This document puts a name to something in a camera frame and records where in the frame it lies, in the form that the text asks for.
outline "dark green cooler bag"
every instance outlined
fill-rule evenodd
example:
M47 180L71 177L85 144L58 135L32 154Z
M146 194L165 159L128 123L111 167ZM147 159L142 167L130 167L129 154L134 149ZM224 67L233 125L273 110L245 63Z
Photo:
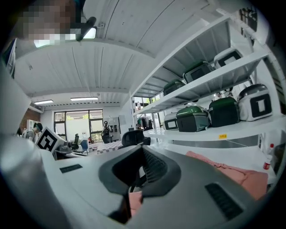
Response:
M164 86L163 94L168 95L171 92L181 88L182 86L185 86L183 82L181 82L180 80L173 80Z
M207 110L201 106L185 107L177 112L179 132L197 132L210 125Z
M200 60L192 64L190 68L184 73L183 78L186 83L190 83L208 73L213 71L214 68L205 60Z
M240 121L238 104L234 98L221 98L210 103L209 116L212 127L223 127Z

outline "black vent slot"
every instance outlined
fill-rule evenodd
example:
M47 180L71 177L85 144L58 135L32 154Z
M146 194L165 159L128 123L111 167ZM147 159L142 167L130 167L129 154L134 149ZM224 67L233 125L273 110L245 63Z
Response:
M228 220L242 213L243 210L241 207L237 205L219 184L208 184L206 185L206 190Z
M153 183L167 173L167 164L154 154L144 150L146 163L143 165L147 182Z
M79 165L79 164L76 164L76 165L71 165L71 166L68 166L68 167L60 168L60 170L64 174L64 173L67 173L67 172L71 172L73 170L78 170L80 168L82 168L82 166Z

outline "shelf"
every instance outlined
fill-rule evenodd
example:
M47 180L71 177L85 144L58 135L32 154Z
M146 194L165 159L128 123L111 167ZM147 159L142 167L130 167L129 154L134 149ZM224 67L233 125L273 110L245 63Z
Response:
M170 81L182 79L198 59L213 62L218 53L231 46L229 21L230 15L222 16L189 36L150 72L132 96L151 98Z
M240 121L224 127L210 127L200 132L166 131L158 128L144 131L144 136L179 141L218 141L254 136L277 129L286 129L285 115L272 115L253 122Z
M276 179L272 167L270 167L269 170L263 169L265 155L257 146L241 148L197 148L168 143L156 143L152 144L150 147L155 149L164 148L184 155L188 151L193 151L194 153L201 154L217 163L223 163L245 170L264 172L268 174L268 184L274 183Z
M173 91L160 100L135 112L133 115L149 114L174 108L241 84L248 80L259 61L267 57L267 55L266 51L261 50L238 59Z

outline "office chair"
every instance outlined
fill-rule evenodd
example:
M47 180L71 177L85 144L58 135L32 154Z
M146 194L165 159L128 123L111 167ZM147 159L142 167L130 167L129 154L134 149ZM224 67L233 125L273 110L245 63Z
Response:
M75 151L75 152L83 154L84 151L86 151L86 153L88 154L88 141L87 140L82 140L80 145L82 147L82 151Z
M76 135L75 135L75 141L74 141L74 143L72 143L72 145L71 145L71 149L72 149L72 150L77 150L77 149L79 148L79 145L78 145L79 138L80 138L79 135L76 134Z
M121 143L123 146L121 146L120 148L125 148L127 146L138 144L150 145L151 138L145 137L142 129L128 131L123 135Z

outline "pink towel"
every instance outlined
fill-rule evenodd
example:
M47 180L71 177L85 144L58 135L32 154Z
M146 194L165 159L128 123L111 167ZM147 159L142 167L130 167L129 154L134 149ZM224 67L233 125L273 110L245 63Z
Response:
M192 151L188 151L186 155L197 158L216 167L222 173L245 188L254 197L254 199L259 199L266 193L268 179L268 174L266 173L257 172L254 170L244 170L241 168L228 166L226 164L216 163L207 157Z
M129 203L131 209L131 215L135 215L137 210L141 207L142 202L142 192L130 192L129 193Z

